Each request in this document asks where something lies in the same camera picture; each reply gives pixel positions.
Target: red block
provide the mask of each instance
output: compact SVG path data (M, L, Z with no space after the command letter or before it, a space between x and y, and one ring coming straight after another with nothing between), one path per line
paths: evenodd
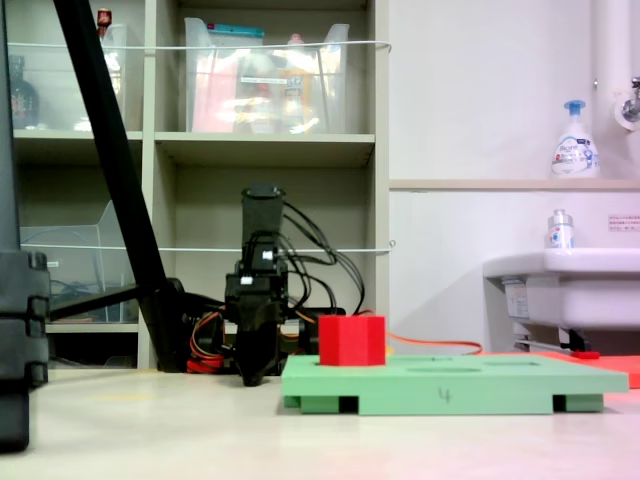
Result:
M369 367L384 365L385 329L381 316L320 317L318 343L320 365Z
M600 352L571 352L571 356L578 360L597 360L600 358Z

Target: black stand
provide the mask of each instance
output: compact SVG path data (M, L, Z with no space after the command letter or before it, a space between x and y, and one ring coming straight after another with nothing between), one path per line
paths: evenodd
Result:
M49 312L42 254L20 251L4 1L0 5L0 451L29 443L28 394L47 381L45 322L137 298L158 367L184 372L183 315L208 300L165 276L88 0L54 0L137 285Z

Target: green tray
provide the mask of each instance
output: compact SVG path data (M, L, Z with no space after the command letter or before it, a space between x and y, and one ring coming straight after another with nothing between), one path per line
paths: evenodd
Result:
M534 355L387 357L383 367L324 367L291 356L285 407L360 415L601 412L603 393L627 392L627 374Z

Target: white wire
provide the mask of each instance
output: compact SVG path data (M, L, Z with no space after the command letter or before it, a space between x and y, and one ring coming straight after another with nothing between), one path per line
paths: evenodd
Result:
M15 43L9 42L7 44L10 47L29 47L29 48L67 48L66 45L58 45L53 43ZM347 42L329 42L329 43L305 43L302 44L303 47L324 47L326 45L379 45L383 47L387 47L389 52L393 48L391 43L384 42L381 40L350 40ZM181 47L181 46L156 46L156 47L146 47L144 45L135 45L135 46L122 46L122 47L102 47L104 50L254 50L254 49L276 49L276 48L300 48L300 45L251 45L247 47Z
M96 245L46 245L35 243L23 243L24 248L72 248L77 250L126 250L125 247L100 247ZM179 248L179 247L160 247L161 252L186 252L186 253L241 253L240 248ZM341 253L389 253L391 248L339 248ZM320 249L296 249L297 253L325 253Z

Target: floor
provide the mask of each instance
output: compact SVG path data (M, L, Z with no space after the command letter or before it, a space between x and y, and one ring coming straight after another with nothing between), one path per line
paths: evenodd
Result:
M301 416L278 379L52 374L2 480L640 478L640 391L607 396L603 414Z

